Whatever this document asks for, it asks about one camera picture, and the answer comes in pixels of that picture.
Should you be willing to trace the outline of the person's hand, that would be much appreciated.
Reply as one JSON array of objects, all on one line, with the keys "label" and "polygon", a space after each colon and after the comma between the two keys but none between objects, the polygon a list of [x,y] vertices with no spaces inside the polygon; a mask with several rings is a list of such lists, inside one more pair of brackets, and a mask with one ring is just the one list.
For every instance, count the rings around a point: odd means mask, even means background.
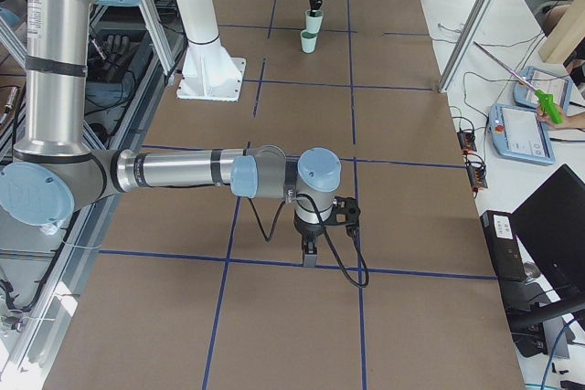
[{"label": "person's hand", "polygon": [[562,115],[562,123],[554,123],[550,117],[543,111],[537,112],[537,119],[544,122],[546,125],[555,130],[584,130],[585,129],[585,113],[577,113],[573,115]]}]

